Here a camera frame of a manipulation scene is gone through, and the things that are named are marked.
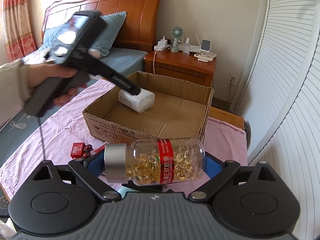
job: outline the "white bottle in box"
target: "white bottle in box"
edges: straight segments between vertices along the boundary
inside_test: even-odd
[[[118,98],[120,103],[130,107],[138,113],[143,113],[153,107],[155,103],[155,94],[145,89],[141,89],[140,94],[137,96],[133,96],[121,89],[118,93]]]

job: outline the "beige wall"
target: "beige wall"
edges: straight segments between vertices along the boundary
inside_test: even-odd
[[[0,0],[0,7],[1,7],[1,12],[0,12],[0,66],[3,65],[4,63],[8,63],[8,54],[7,54],[7,49],[5,47],[5,41],[4,41],[4,33],[3,33],[3,28],[2,28],[2,0]]]
[[[30,20],[37,46],[45,9],[57,0],[29,0]],[[180,25],[185,37],[197,44],[195,35],[206,36],[218,54],[214,96],[228,100],[227,78],[240,80],[256,27],[260,0],[162,0],[158,13],[157,39],[170,37],[170,29]]]

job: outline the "barcode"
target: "barcode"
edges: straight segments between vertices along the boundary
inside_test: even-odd
[[[120,103],[132,108],[132,101],[124,98],[123,96],[120,96]]]

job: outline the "nightstand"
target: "nightstand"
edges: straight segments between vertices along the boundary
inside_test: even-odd
[[[145,56],[145,72],[153,73],[153,57],[155,51]],[[216,58],[211,62],[201,62],[182,51],[173,53],[169,49],[158,51],[155,59],[155,72],[158,75],[187,80],[206,87],[211,86],[211,81],[216,70]]]

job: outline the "transparent capsule bottle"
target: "transparent capsule bottle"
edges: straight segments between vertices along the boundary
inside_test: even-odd
[[[106,145],[105,173],[109,183],[137,186],[186,182],[202,177],[205,153],[197,138],[137,140]]]

